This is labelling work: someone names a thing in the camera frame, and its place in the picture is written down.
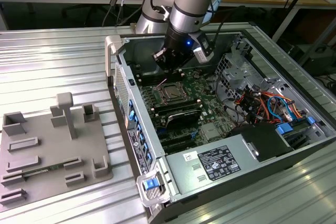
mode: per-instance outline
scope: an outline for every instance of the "table leg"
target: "table leg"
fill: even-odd
[[[0,8],[0,31],[8,30],[8,26],[6,24],[5,16]]]
[[[298,8],[298,7],[294,7],[289,12],[289,14],[285,18],[285,20],[281,23],[280,27],[278,28],[278,30],[273,35],[272,40],[274,40],[275,42],[278,41],[278,39],[281,37],[281,35],[284,33],[284,31],[286,30],[286,28],[288,27],[288,25],[291,23],[291,21],[295,17],[296,13],[298,13],[299,9],[300,8]]]

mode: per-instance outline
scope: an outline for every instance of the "sticker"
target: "sticker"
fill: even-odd
[[[136,160],[138,161],[139,168],[141,170],[141,174],[146,174],[148,172],[147,164],[145,162],[145,159],[142,156],[142,151],[140,148],[140,145],[138,143],[138,138],[135,133],[135,130],[128,131],[128,137],[131,141],[133,151],[135,153]]]
[[[185,154],[183,154],[183,157],[186,161],[196,159],[196,158],[198,158],[197,151],[185,153]]]
[[[212,181],[241,170],[226,145],[207,152],[199,153],[198,157],[200,158],[199,160],[201,160],[209,179]]]

